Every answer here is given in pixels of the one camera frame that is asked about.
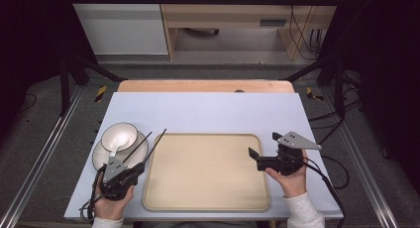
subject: yellow and black tape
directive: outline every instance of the yellow and black tape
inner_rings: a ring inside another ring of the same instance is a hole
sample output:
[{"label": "yellow and black tape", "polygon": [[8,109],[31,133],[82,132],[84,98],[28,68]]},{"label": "yellow and black tape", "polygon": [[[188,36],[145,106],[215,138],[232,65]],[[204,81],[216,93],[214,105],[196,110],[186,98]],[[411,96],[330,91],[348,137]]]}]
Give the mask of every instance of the yellow and black tape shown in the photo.
[{"label": "yellow and black tape", "polygon": [[95,102],[100,102],[106,90],[106,86],[99,88],[98,94],[96,95]]},{"label": "yellow and black tape", "polygon": [[324,97],[323,97],[323,96],[315,96],[315,95],[312,93],[312,89],[311,89],[310,87],[306,87],[306,96],[307,96],[308,98],[313,98],[313,99],[316,99],[316,100],[318,100],[318,101],[324,101]]}]

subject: beige tray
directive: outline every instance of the beige tray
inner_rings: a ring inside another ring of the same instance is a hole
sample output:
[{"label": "beige tray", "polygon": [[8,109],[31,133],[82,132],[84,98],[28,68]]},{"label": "beige tray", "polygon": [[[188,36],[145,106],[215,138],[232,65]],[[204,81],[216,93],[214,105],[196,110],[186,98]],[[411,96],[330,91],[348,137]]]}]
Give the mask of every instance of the beige tray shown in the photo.
[{"label": "beige tray", "polygon": [[149,210],[265,210],[265,174],[251,134],[164,134],[151,157],[143,203]]}]

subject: white panel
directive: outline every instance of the white panel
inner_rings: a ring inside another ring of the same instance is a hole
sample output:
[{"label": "white panel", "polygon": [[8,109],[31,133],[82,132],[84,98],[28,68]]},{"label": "white panel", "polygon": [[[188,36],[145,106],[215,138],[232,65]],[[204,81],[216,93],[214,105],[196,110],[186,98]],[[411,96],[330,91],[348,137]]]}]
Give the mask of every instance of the white panel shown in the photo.
[{"label": "white panel", "polygon": [[167,55],[158,4],[74,4],[96,55]]}]

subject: person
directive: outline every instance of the person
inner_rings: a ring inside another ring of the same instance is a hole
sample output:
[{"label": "person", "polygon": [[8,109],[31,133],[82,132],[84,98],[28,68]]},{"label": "person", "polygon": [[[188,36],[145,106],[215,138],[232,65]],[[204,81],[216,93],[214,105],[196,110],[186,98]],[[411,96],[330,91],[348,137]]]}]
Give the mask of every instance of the person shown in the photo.
[{"label": "person", "polygon": [[[306,151],[302,150],[303,157],[307,158]],[[325,218],[312,205],[306,189],[306,166],[299,171],[284,176],[279,172],[267,168],[265,172],[276,180],[281,186],[283,199],[290,211],[287,219],[288,228],[318,228],[325,227]],[[96,193],[100,193],[99,182],[96,186]],[[123,213],[127,203],[134,196],[134,187],[131,186],[124,199],[118,201],[108,200],[102,197],[94,204],[95,218],[93,228],[120,228],[123,225]],[[142,227],[257,227],[250,222],[145,222]]]}]

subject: white sleeve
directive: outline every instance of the white sleeve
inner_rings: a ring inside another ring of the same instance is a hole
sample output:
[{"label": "white sleeve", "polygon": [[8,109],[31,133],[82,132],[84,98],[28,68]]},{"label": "white sleeve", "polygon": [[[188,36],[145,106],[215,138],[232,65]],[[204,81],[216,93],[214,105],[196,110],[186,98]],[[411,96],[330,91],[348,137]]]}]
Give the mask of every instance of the white sleeve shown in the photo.
[{"label": "white sleeve", "polygon": [[287,228],[323,228],[324,215],[315,210],[309,199],[308,192],[299,196],[284,198],[290,211]]},{"label": "white sleeve", "polygon": [[95,217],[92,228],[120,228],[123,226],[124,218],[120,220],[107,220]]}]

